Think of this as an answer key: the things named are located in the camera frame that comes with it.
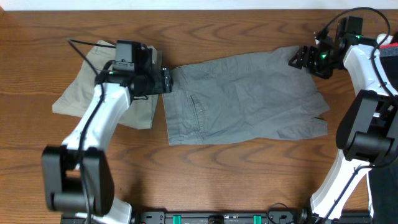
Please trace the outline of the grey shorts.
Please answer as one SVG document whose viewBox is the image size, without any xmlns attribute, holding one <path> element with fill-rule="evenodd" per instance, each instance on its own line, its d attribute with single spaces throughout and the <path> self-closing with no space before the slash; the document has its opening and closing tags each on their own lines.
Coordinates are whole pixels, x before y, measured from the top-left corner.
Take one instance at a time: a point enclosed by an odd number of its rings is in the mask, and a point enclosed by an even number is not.
<svg viewBox="0 0 398 224">
<path fill-rule="evenodd" d="M 325 136 L 329 110 L 311 74 L 289 66 L 298 47 L 234 55 L 172 70 L 163 96 L 169 144 L 232 144 Z"/>
</svg>

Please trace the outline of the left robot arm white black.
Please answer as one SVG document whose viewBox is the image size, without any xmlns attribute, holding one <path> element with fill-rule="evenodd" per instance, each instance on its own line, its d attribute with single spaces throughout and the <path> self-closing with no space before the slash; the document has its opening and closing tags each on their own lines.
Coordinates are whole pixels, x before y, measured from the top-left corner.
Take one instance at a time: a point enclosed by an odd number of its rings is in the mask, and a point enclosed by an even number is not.
<svg viewBox="0 0 398 224">
<path fill-rule="evenodd" d="M 106 151 L 121 116 L 135 100 L 172 91 L 170 70 L 102 70 L 93 99 L 60 146 L 42 153 L 45 202 L 71 223 L 133 223 L 132 206 L 114 195 Z"/>
</svg>

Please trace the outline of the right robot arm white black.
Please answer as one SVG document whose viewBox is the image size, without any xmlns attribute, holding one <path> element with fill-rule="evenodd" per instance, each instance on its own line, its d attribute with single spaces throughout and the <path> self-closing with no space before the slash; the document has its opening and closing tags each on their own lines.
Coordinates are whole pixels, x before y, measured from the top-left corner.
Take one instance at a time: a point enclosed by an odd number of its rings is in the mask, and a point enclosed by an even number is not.
<svg viewBox="0 0 398 224">
<path fill-rule="evenodd" d="M 347 70 L 356 97 L 338 126 L 332 168 L 294 222 L 372 223 L 371 210 L 351 213 L 343 207 L 363 177 L 397 164 L 397 43 L 356 31 L 315 39 L 316 46 L 300 48 L 289 65 L 322 78 Z"/>
</svg>

